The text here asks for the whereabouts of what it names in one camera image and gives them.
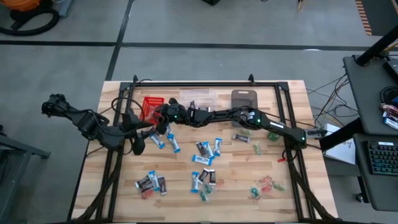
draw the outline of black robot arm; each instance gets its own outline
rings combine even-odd
[[[48,117],[58,116],[67,118],[81,131],[88,140],[98,140],[99,143],[109,150],[123,151],[121,144],[125,139],[134,140],[132,151],[135,155],[140,155],[144,151],[144,139],[155,131],[141,131],[137,129],[152,126],[152,124],[140,121],[129,109],[126,114],[122,114],[122,123],[117,126],[108,126],[109,120],[93,110],[78,110],[66,101],[61,94],[52,94],[50,99],[43,103],[42,113]]]
[[[155,111],[155,116],[158,116],[159,124],[156,130],[160,134],[165,133],[166,126],[169,123],[184,124],[194,128],[200,128],[210,123],[236,121],[247,129],[266,129],[273,133],[280,134],[300,149],[306,148],[307,146],[305,131],[303,129],[289,128],[284,124],[272,121],[264,112],[248,106],[212,112],[195,108],[188,108],[186,110],[184,106],[177,103],[176,99],[171,98],[169,105],[162,105]]]

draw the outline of wooden table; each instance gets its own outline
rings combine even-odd
[[[98,112],[109,108],[111,101],[117,97],[120,82],[105,82]],[[290,95],[297,121],[313,124],[312,112],[308,102],[303,81],[289,81]],[[145,96],[164,97],[166,101],[174,97],[180,98],[180,90],[198,87],[144,87],[135,88],[133,98],[142,102]],[[218,95],[218,110],[231,107],[231,92],[233,89],[255,90],[258,95],[260,110],[279,114],[275,99],[275,90],[271,87],[214,87]],[[287,108],[284,101],[286,117]],[[139,108],[134,105],[134,111],[139,114]],[[104,115],[113,121],[112,110]],[[309,126],[298,124],[301,128]],[[285,162],[278,163],[284,150],[282,138],[276,142],[267,139],[267,131],[255,131],[253,141],[258,141],[264,153],[257,156],[253,145],[231,139],[238,130],[230,122],[213,123],[197,129],[183,125],[172,124],[176,140],[181,152],[174,154],[165,136],[162,136],[166,146],[159,149],[151,139],[146,139],[146,148],[141,156],[132,154],[123,157],[118,197],[114,214],[115,222],[291,222],[297,221],[289,169]],[[217,179],[225,183],[214,194],[209,202],[202,202],[198,194],[190,192],[192,172],[201,172],[207,166],[192,162],[193,154],[198,154],[195,143],[209,141],[214,148],[215,137],[223,138],[221,157],[213,161],[212,169],[216,170]],[[308,140],[310,144],[318,145],[318,141]],[[96,141],[90,142],[88,151],[98,148]],[[125,151],[130,149],[126,141]],[[102,149],[87,157],[72,217],[81,215],[98,193],[103,176],[104,162],[107,150]],[[319,149],[308,147],[303,150],[305,165],[310,182],[310,188],[321,204],[337,217],[325,163]],[[147,200],[141,199],[135,181],[143,178],[150,170],[156,170],[158,175],[165,176],[167,195],[155,194]],[[251,198],[250,187],[256,180],[271,176],[287,189],[280,192],[273,189],[264,194],[260,200]],[[300,192],[304,214],[307,206],[303,193]],[[105,201],[104,210],[108,210]]]

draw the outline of red basket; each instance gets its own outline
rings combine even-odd
[[[164,98],[162,97],[150,97],[145,96],[144,102],[142,103],[142,109],[144,110],[145,121],[150,122],[152,124],[156,124],[155,118],[153,117],[153,112],[155,109],[164,103]]]

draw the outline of concrete floor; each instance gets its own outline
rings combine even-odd
[[[0,40],[115,42],[128,2],[75,1],[70,16],[53,30],[34,37],[0,34]],[[26,27],[48,19],[39,16]],[[0,26],[10,24],[0,6]],[[199,0],[135,0],[123,42],[286,46],[275,50],[122,47],[112,80],[132,80],[133,75],[153,80],[242,80],[252,73],[257,80],[305,80],[308,88],[317,88],[344,75],[342,58],[360,54],[348,51],[349,47],[370,46],[378,38],[364,33],[354,0],[306,0],[300,13],[294,0],[222,0],[216,7]],[[337,48],[289,50],[299,45]],[[113,50],[0,45],[0,124],[11,138],[52,152],[49,160],[33,158],[29,164],[12,221],[66,220],[87,140],[69,121],[40,114],[40,106],[49,94],[64,93],[77,108],[95,109]],[[332,90],[328,86],[320,92],[329,95]],[[355,105],[349,86],[340,95]],[[327,100],[317,93],[309,98],[318,108]],[[397,220],[398,214],[356,204],[351,197],[359,192],[356,178],[333,176],[330,181],[340,218]]]

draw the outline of black keyboard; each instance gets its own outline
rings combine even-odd
[[[398,176],[398,143],[369,141],[368,165],[372,174]]]

